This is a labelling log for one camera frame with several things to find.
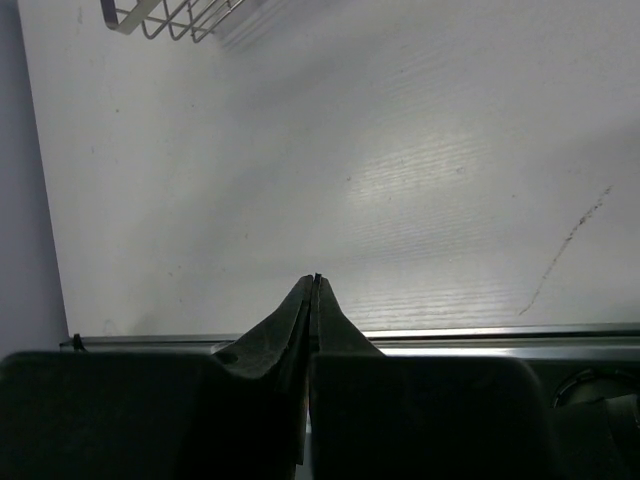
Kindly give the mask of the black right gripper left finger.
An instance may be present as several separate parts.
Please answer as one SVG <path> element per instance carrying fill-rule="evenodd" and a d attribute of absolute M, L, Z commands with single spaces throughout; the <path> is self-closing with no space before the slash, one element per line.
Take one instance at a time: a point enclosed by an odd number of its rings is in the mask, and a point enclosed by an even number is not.
<path fill-rule="evenodd" d="M 5 479 L 291 479 L 313 279 L 212 354 L 20 352 L 1 363 Z"/>

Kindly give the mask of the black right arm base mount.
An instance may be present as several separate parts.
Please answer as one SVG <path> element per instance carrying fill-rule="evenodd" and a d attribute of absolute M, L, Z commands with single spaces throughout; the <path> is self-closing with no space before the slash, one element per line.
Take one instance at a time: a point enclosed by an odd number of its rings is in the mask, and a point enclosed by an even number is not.
<path fill-rule="evenodd" d="M 639 364 L 532 360 L 570 479 L 639 477 Z"/>

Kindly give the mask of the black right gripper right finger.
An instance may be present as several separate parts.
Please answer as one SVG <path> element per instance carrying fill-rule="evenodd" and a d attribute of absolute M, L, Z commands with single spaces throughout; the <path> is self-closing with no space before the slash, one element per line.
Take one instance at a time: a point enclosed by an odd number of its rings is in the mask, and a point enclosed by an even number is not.
<path fill-rule="evenodd" d="M 559 479 L 556 435 L 530 367 L 504 356 L 388 356 L 311 293 L 317 479 Z"/>

